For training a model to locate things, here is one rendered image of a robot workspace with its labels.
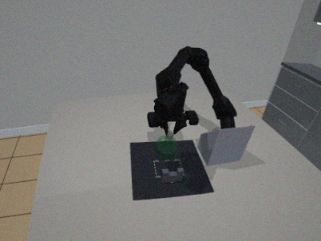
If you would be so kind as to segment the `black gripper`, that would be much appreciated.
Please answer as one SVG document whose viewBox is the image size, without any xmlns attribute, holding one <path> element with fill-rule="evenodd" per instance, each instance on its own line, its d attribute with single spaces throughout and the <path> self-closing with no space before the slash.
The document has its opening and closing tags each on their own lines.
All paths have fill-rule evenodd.
<svg viewBox="0 0 321 241">
<path fill-rule="evenodd" d="M 190 125 L 198 125 L 199 117 L 196 114 L 195 110 L 185 111 L 184 106 L 181 108 L 177 108 L 177 110 L 168 118 L 161 119 L 159 118 L 155 112 L 149 112 L 147 114 L 148 123 L 150 128 L 161 127 L 165 131 L 165 135 L 168 134 L 168 122 L 175 121 L 175 127 L 173 130 L 174 135 L 179 132 L 182 128 L 187 127 L 186 121 L 189 120 Z"/>
</svg>

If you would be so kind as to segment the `dark grey flat mat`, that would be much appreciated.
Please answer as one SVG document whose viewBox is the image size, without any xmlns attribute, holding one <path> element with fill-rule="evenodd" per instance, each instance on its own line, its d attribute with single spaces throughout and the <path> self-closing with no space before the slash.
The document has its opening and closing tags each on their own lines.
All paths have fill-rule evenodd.
<svg viewBox="0 0 321 241">
<path fill-rule="evenodd" d="M 177 140 L 178 149 L 171 160 L 155 154 L 156 142 L 129 143 L 133 200 L 151 200 L 215 192 L 193 140 Z M 182 181 L 161 183 L 162 169 L 176 172 L 183 168 Z"/>
</svg>

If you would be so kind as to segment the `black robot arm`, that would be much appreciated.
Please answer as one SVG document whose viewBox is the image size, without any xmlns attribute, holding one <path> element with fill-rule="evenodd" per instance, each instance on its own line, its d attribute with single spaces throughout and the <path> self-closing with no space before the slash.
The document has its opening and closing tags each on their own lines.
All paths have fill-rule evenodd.
<svg viewBox="0 0 321 241">
<path fill-rule="evenodd" d="M 180 49 L 172 63 L 156 75 L 158 98 L 154 100 L 154 111 L 159 118 L 168 119 L 177 108 L 184 106 L 189 87 L 183 82 L 180 83 L 180 79 L 181 69 L 186 63 L 202 76 L 214 100 L 212 107 L 217 120 L 220 120 L 220 128 L 236 127 L 236 110 L 230 100 L 222 94 L 209 68 L 209 61 L 204 49 L 187 46 Z"/>
</svg>

